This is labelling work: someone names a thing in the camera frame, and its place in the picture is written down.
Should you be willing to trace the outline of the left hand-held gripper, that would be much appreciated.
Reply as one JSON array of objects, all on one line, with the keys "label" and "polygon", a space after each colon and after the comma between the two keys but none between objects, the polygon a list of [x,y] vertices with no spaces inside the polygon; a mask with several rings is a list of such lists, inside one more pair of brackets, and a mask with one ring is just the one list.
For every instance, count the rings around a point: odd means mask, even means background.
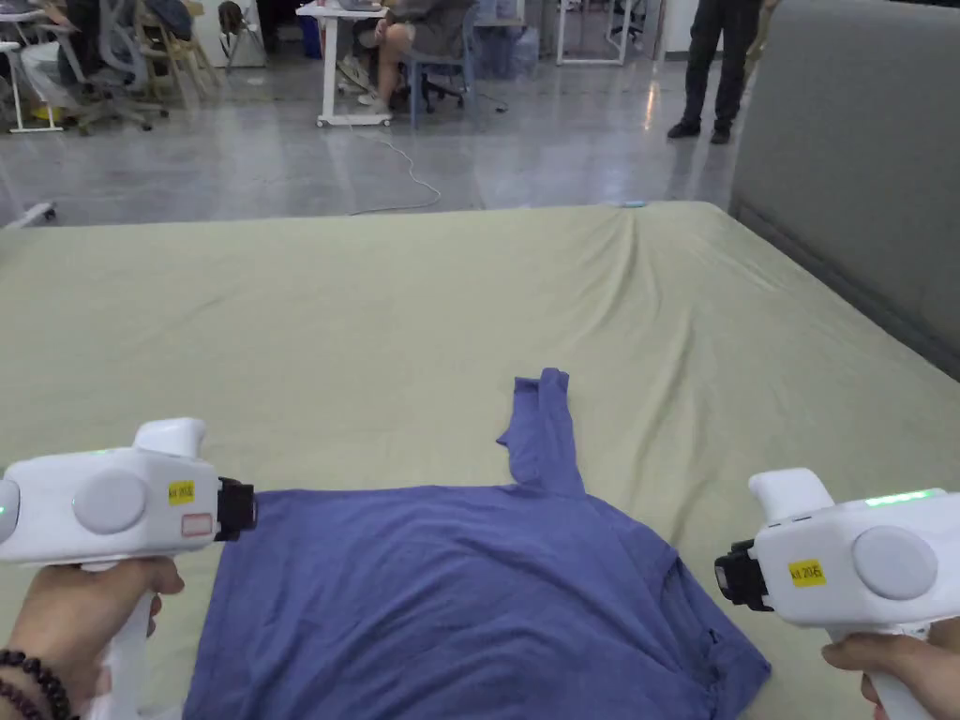
[{"label": "left hand-held gripper", "polygon": [[[237,541],[256,526],[254,487],[218,476],[201,458],[205,424],[160,419],[133,444],[16,462],[1,481],[1,562],[79,565],[88,573],[133,558],[173,557]],[[108,692],[82,719],[181,719],[141,714],[151,593],[138,601],[105,656]],[[41,680],[50,719],[81,719],[63,684],[23,652],[2,650],[2,668]]]}]

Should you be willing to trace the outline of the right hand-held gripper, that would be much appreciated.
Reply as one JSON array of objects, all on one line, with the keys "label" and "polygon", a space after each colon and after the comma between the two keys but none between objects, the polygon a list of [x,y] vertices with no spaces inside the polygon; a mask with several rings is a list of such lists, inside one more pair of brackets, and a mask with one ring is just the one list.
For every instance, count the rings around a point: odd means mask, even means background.
[{"label": "right hand-held gripper", "polygon": [[835,501],[806,468],[748,483],[764,519],[714,563],[721,593],[833,646],[853,636],[923,648],[959,614],[959,496],[933,487]]}]

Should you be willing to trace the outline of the person's right hand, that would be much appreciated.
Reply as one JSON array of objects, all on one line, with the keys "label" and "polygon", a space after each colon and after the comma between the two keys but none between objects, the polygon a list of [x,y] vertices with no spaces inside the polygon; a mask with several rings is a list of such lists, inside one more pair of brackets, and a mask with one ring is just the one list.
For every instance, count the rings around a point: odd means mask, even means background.
[{"label": "person's right hand", "polygon": [[903,683],[936,719],[959,717],[959,654],[907,636],[855,634],[821,649],[834,668]]}]

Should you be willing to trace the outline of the person's left hand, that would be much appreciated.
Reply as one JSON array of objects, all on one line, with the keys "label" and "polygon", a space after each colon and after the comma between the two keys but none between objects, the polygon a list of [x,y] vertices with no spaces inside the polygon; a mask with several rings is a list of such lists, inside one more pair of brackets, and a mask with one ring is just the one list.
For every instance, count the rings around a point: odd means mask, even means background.
[{"label": "person's left hand", "polygon": [[131,559],[91,573],[48,566],[34,576],[2,648],[37,659],[63,687],[70,709],[84,713],[110,687],[104,654],[139,600],[151,601],[143,632],[150,636],[162,596],[184,588],[169,558]]}]

